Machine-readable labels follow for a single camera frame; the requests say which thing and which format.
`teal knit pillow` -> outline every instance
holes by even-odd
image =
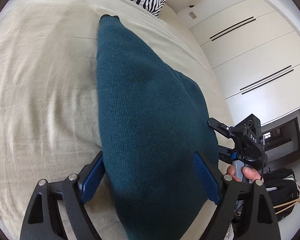
[[[194,153],[218,165],[200,88],[109,15],[100,20],[97,84],[104,164],[128,238],[180,239],[207,200]]]

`mattress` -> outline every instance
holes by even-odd
[[[196,81],[209,115],[233,125],[207,58],[171,8],[155,18],[129,0],[10,0],[0,13],[0,227],[10,240],[19,238],[36,183],[78,173],[102,148],[95,72],[103,14],[118,15],[165,63]],[[107,176],[85,207],[103,239],[127,239]],[[198,239],[214,210],[207,201],[182,239]]]

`blue gripper pad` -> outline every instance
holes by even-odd
[[[221,197],[219,195],[218,183],[197,153],[194,154],[194,169],[208,198],[216,205],[219,205]]]
[[[103,165],[103,157],[101,157],[88,174],[87,179],[82,184],[81,201],[85,204],[92,200],[96,190],[100,184],[103,175],[105,174],[105,167]]]

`metal screw head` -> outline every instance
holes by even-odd
[[[256,179],[256,184],[258,186],[262,186],[263,185],[263,182],[260,180],[260,179]]]
[[[231,181],[232,180],[232,177],[228,174],[224,175],[223,178],[226,180],[226,181]]]
[[[70,176],[69,176],[69,180],[75,180],[75,179],[77,179],[77,174],[71,174]]]
[[[39,186],[43,186],[44,184],[46,184],[46,180],[45,179],[40,179],[38,184],[39,184]]]

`white wardrobe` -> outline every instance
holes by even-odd
[[[262,125],[300,108],[300,37],[263,0],[247,0],[190,29],[221,85],[234,123]]]

